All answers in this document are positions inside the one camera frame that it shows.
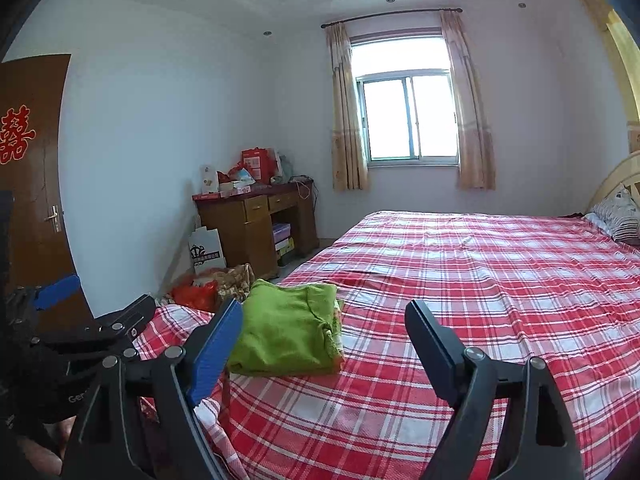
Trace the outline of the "green orange striped knit sweater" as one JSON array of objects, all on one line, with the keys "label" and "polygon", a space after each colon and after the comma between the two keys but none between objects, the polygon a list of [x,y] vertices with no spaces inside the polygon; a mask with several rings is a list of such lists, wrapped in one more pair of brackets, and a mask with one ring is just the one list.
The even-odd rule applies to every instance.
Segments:
[{"label": "green orange striped knit sweater", "polygon": [[344,363],[342,305],[333,284],[284,287],[256,281],[242,303],[242,330],[228,369],[259,377],[339,372]]}]

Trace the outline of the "red plaid bed sheet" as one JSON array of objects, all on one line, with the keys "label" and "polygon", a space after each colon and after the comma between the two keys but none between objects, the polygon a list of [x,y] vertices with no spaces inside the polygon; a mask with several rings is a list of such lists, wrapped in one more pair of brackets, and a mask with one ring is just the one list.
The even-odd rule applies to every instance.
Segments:
[{"label": "red plaid bed sheet", "polygon": [[286,280],[330,283],[342,370],[232,376],[196,414],[240,479],[415,479],[450,419],[405,330],[425,301],[501,361],[544,358],[585,475],[607,477],[639,430],[639,252],[584,218],[381,211]]}]

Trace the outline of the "red plastic bag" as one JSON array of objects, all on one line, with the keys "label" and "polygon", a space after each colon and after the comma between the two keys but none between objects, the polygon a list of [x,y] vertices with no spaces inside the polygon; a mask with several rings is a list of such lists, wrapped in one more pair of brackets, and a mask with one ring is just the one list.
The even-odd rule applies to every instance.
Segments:
[{"label": "red plastic bag", "polygon": [[209,282],[202,286],[178,285],[169,296],[175,304],[194,310],[214,313],[218,308],[218,284]]}]

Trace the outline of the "gold patterned bag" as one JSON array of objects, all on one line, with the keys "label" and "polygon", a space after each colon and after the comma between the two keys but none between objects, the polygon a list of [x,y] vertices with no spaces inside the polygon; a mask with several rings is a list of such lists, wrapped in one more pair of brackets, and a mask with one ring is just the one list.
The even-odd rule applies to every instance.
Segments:
[{"label": "gold patterned bag", "polygon": [[243,263],[224,272],[216,272],[214,281],[221,301],[229,298],[243,302],[250,294],[256,276],[249,263]]}]

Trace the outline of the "white paper shopping bag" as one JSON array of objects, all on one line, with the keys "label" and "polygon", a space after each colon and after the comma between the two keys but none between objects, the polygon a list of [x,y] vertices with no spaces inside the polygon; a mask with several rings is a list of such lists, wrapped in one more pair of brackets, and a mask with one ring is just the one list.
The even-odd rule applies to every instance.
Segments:
[{"label": "white paper shopping bag", "polygon": [[217,229],[206,226],[194,230],[188,240],[191,263],[195,274],[227,267]]}]

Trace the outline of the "brown wooden desk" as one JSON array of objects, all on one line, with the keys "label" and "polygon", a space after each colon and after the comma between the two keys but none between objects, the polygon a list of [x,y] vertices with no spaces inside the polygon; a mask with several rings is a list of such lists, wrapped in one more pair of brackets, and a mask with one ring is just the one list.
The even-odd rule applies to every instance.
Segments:
[{"label": "brown wooden desk", "polygon": [[320,245],[314,218],[314,180],[255,184],[250,192],[192,197],[203,226],[218,231],[229,266],[249,264],[258,278],[279,274],[273,223],[288,223],[294,252],[309,255]]}]

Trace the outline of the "striped pillow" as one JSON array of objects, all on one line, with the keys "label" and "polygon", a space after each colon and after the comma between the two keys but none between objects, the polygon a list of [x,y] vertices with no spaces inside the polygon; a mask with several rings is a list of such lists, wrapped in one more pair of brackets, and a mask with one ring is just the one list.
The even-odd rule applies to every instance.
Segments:
[{"label": "striped pillow", "polygon": [[614,242],[639,246],[639,206],[628,188],[620,186],[590,208],[586,219],[605,232]]}]

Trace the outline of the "white card box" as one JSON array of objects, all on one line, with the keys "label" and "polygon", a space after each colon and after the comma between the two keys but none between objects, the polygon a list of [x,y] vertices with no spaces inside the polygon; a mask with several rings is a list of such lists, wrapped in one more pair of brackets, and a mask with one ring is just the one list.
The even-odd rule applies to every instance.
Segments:
[{"label": "white card box", "polygon": [[214,194],[219,190],[217,171],[210,165],[201,166],[201,193]]}]

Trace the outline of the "right beige curtain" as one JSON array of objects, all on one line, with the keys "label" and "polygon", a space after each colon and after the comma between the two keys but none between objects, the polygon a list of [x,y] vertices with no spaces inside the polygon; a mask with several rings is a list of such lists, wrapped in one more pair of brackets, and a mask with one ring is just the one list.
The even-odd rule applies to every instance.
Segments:
[{"label": "right beige curtain", "polygon": [[494,142],[460,12],[439,12],[450,57],[450,76],[458,124],[459,188],[496,189]]}]

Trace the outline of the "beige curtain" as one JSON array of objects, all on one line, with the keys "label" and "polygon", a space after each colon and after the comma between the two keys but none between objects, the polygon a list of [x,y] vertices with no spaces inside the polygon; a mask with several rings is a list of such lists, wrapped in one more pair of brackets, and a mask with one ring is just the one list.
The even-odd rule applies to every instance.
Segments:
[{"label": "beige curtain", "polygon": [[340,192],[369,187],[367,157],[352,73],[352,44],[343,23],[326,28],[333,93],[333,187]]},{"label": "beige curtain", "polygon": [[439,12],[450,57],[450,76],[458,124],[459,188],[496,189],[494,142],[460,12]]}]

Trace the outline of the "cream wooden headboard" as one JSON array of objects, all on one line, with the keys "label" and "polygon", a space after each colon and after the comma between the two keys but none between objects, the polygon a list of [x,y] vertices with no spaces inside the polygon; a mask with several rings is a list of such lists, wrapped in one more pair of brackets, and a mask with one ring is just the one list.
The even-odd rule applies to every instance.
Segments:
[{"label": "cream wooden headboard", "polygon": [[593,205],[604,200],[608,196],[614,195],[622,186],[629,188],[632,198],[639,201],[639,177],[640,177],[640,152],[635,151],[623,159],[602,181],[597,191],[589,201],[587,210]]}]

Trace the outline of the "brown wooden door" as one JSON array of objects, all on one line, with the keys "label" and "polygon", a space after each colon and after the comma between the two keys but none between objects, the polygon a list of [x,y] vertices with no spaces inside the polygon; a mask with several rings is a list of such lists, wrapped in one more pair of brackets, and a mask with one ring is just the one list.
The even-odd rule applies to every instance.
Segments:
[{"label": "brown wooden door", "polygon": [[76,274],[58,177],[58,129],[68,54],[1,64],[1,188],[13,196],[2,292]]}]

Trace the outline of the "red gift box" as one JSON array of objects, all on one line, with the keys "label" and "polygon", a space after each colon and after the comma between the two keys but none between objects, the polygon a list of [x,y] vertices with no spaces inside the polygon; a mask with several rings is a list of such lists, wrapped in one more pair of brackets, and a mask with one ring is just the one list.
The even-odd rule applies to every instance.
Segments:
[{"label": "red gift box", "polygon": [[241,162],[256,182],[269,184],[276,174],[276,162],[269,148],[243,150]]}]

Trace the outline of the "yellow curtain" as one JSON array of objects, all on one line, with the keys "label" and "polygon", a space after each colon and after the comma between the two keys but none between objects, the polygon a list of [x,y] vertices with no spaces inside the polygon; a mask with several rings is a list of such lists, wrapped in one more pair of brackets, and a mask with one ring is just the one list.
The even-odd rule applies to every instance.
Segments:
[{"label": "yellow curtain", "polygon": [[639,48],[608,0],[579,0],[604,43],[623,97],[627,122],[639,122]]}]

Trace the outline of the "window with green frame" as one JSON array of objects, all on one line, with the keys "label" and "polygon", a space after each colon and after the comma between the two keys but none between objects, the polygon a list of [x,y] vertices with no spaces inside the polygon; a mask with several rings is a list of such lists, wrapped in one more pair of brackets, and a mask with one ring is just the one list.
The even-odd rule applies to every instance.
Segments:
[{"label": "window with green frame", "polygon": [[442,36],[358,42],[352,73],[370,164],[457,165],[457,110]]}]

